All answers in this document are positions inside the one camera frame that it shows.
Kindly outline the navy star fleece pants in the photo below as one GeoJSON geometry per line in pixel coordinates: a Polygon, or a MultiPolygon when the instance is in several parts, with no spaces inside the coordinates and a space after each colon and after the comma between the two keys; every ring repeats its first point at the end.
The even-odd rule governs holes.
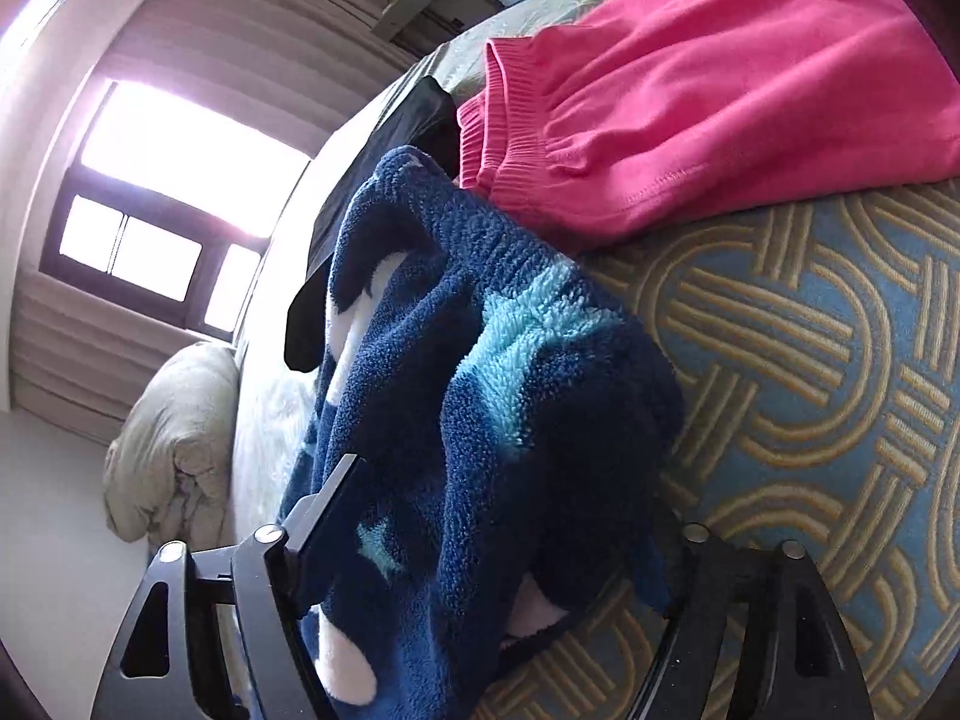
{"type": "Polygon", "coordinates": [[[304,624],[338,717],[464,718],[620,572],[669,603],[652,493],[682,390],[577,263],[391,156],[404,243],[334,312],[285,497],[361,457],[352,547],[304,624]]]}

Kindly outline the folded beige duvet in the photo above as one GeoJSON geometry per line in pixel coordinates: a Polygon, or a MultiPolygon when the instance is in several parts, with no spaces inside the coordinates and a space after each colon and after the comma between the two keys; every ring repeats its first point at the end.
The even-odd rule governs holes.
{"type": "Polygon", "coordinates": [[[104,459],[106,522],[117,538],[220,544],[238,395],[235,355],[221,344],[191,344],[158,369],[104,459]]]}

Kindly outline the black folded garment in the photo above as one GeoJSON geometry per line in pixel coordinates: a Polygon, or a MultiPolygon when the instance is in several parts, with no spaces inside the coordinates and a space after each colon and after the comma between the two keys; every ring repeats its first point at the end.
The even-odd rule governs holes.
{"type": "Polygon", "coordinates": [[[398,161],[391,153],[402,146],[430,156],[449,179],[457,176],[457,106],[431,76],[418,80],[374,129],[317,213],[306,280],[286,314],[283,359],[291,371],[311,372],[324,364],[334,312],[370,288],[377,257],[404,243],[402,232],[389,229],[398,220],[391,199],[398,161]]]}

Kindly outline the beige curtain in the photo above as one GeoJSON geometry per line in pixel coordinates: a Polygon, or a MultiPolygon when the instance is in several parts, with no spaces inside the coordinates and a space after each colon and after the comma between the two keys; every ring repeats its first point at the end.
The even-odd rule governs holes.
{"type": "Polygon", "coordinates": [[[59,0],[2,60],[2,401],[98,444],[169,356],[180,310],[142,316],[41,262],[80,130],[142,82],[316,154],[409,65],[384,0],[59,0]]]}

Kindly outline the patterned blue bedspread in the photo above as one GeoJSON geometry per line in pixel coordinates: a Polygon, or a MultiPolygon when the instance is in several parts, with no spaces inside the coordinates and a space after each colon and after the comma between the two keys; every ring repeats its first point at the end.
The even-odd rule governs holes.
{"type": "MultiPolygon", "coordinates": [[[[441,44],[306,169],[235,341],[228,543],[275,520],[313,409],[316,374],[291,372],[283,346],[320,204],[421,76],[465,101],[485,83],[488,39],[603,1],[527,0],[441,44]]],[[[672,226],[584,263],[656,330],[682,383],[670,507],[729,543],[800,541],[875,718],[958,718],[958,176],[672,226]]],[[[663,627],[613,585],[473,718],[625,718],[663,627]]]]}

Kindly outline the window with dark frame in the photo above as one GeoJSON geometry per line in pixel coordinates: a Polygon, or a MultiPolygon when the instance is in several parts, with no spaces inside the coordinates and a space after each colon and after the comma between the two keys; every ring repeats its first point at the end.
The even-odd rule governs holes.
{"type": "Polygon", "coordinates": [[[154,86],[114,82],[76,144],[44,273],[231,340],[308,154],[154,86]]]}

